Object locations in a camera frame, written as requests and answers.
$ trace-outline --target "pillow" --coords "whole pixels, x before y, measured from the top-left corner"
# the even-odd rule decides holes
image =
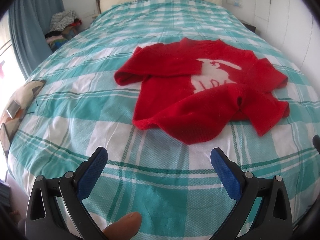
[[[0,118],[0,124],[1,126],[4,126],[3,129],[6,130],[6,132],[0,133],[0,141],[2,146],[7,145],[7,140],[12,142],[12,139],[17,132],[24,116],[26,115],[29,106],[31,105],[33,99],[39,94],[44,84],[44,80],[30,81],[24,84],[22,87],[18,88],[12,94]],[[7,108],[12,103],[12,101],[16,101],[20,105],[20,109],[16,113],[16,115],[11,118],[7,112]]]

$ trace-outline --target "sweater sleeve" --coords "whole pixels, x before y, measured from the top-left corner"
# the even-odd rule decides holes
[[[115,73],[119,85],[140,82],[147,76],[172,77],[201,74],[202,63],[181,50],[180,43],[137,47],[134,54]]]
[[[259,59],[247,72],[244,83],[260,92],[268,93],[276,88],[283,88],[288,77],[276,70],[266,59]]]

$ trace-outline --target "red sweater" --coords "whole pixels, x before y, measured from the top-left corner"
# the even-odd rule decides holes
[[[186,144],[211,140],[229,121],[249,119],[262,136],[289,115],[288,102],[271,94],[288,78],[266,58],[220,40],[137,47],[115,80],[142,81],[135,126],[159,127]]]

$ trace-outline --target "window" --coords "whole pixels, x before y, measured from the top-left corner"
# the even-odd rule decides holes
[[[12,93],[24,83],[10,40],[7,12],[0,21],[0,115]],[[0,151],[0,179],[4,179],[7,166],[1,146]]]

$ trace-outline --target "fingertip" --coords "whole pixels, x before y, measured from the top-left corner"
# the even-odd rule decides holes
[[[132,212],[106,227],[103,233],[109,240],[129,240],[138,233],[141,222],[141,214]]]

